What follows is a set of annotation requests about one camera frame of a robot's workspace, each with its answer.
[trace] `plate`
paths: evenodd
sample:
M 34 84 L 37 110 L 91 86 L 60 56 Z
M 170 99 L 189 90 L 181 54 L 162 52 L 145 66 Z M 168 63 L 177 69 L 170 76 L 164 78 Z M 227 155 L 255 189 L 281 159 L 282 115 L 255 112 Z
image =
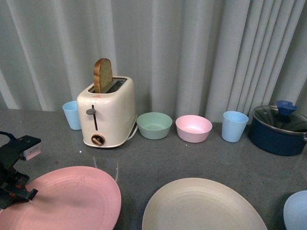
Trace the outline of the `plate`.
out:
M 33 200 L 0 212 L 5 230 L 112 230 L 121 195 L 115 180 L 92 167 L 75 166 L 49 172 L 29 183 Z
M 202 178 L 184 178 L 160 188 L 146 206 L 142 229 L 267 230 L 246 199 Z
M 287 230 L 307 230 L 307 190 L 294 193 L 287 199 L 283 219 Z

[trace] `blue lid handle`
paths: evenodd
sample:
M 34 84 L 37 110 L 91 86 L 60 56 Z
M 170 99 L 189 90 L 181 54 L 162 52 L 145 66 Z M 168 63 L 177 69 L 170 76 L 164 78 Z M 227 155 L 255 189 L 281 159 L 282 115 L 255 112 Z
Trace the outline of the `blue lid handle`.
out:
M 298 110 L 298 106 L 294 106 L 292 102 L 289 101 L 277 101 L 276 102 L 278 112 L 282 115 L 290 115 L 295 110 Z

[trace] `pot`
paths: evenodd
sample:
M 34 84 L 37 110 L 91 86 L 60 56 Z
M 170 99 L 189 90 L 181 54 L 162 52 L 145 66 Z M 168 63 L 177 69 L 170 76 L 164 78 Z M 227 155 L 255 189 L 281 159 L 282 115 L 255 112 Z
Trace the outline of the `pot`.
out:
M 300 154 L 307 142 L 307 117 L 280 113 L 277 106 L 253 110 L 248 137 L 260 149 L 280 156 Z

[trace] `beige plate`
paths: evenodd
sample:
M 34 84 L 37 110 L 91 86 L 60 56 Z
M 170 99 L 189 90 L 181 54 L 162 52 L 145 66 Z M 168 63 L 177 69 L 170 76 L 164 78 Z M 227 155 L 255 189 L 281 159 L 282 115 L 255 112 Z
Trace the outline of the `beige plate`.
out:
M 231 188 L 185 178 L 160 188 L 143 216 L 143 230 L 267 230 L 253 206 Z

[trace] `toaster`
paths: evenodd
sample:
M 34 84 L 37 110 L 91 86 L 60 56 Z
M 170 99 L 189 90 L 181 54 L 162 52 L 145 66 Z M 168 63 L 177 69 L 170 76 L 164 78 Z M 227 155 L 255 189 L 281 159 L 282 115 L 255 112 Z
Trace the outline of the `toaster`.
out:
M 91 84 L 77 97 L 83 141 L 97 148 L 122 145 L 136 125 L 133 80 L 114 77 L 101 93 Z

